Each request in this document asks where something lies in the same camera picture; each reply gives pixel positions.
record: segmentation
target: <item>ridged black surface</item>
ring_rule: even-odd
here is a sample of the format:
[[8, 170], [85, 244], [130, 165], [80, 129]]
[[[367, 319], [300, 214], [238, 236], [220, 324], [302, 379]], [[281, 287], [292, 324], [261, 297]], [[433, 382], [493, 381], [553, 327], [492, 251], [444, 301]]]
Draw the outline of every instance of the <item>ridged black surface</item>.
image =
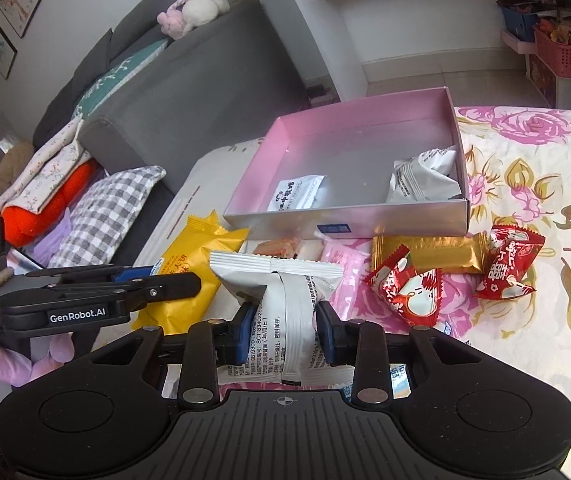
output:
[[[284, 397], [293, 402], [283, 405]], [[350, 407], [336, 391], [232, 391], [182, 415], [168, 439], [110, 480], [463, 480], [425, 460], [387, 415]], [[561, 480], [558, 471], [533, 477]]]

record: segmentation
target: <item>pink snack package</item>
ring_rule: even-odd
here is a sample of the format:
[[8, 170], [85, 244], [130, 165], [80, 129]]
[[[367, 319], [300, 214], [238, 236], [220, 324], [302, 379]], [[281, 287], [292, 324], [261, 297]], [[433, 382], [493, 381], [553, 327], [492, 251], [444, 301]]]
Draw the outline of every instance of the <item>pink snack package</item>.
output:
[[357, 251], [337, 240], [326, 239], [320, 261], [331, 264], [339, 264], [343, 268], [343, 280], [339, 288], [335, 290], [330, 299], [339, 318], [346, 321], [349, 319], [350, 310], [357, 300], [357, 292], [361, 283], [360, 276], [363, 274], [369, 254]]

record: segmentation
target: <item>sofa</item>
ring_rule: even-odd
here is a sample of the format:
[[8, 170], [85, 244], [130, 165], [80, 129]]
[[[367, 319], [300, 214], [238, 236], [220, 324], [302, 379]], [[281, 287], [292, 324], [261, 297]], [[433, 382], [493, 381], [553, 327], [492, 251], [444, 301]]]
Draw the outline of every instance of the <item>sofa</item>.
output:
[[[164, 38], [159, 12], [176, 0], [142, 0], [91, 49], [35, 129], [40, 148], [72, 116], [93, 82]], [[244, 2], [168, 45], [85, 121], [82, 145], [109, 173], [165, 168], [112, 262], [131, 265], [195, 162], [261, 137], [274, 120], [306, 108], [301, 78], [258, 1]]]

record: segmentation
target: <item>pink storage box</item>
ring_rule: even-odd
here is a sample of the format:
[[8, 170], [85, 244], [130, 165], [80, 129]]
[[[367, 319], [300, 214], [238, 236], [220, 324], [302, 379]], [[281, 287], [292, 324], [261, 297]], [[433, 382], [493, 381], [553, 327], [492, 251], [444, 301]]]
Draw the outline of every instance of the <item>pink storage box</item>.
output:
[[[458, 150], [451, 177], [460, 198], [386, 204], [395, 160], [433, 148]], [[326, 175], [312, 208], [267, 212], [281, 180]], [[249, 227], [251, 240], [297, 235], [317, 227], [339, 238], [380, 234], [465, 235], [467, 173], [447, 88], [401, 92], [328, 105], [278, 118], [232, 195], [224, 217]]]

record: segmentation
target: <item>blue label on box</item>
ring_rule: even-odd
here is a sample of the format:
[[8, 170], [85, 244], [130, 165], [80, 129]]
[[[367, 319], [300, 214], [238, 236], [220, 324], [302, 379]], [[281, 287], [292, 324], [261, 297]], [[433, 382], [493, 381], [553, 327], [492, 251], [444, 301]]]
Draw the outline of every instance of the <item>blue label on box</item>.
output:
[[320, 224], [317, 229], [324, 235], [335, 235], [340, 233], [351, 233], [352, 230], [348, 224]]

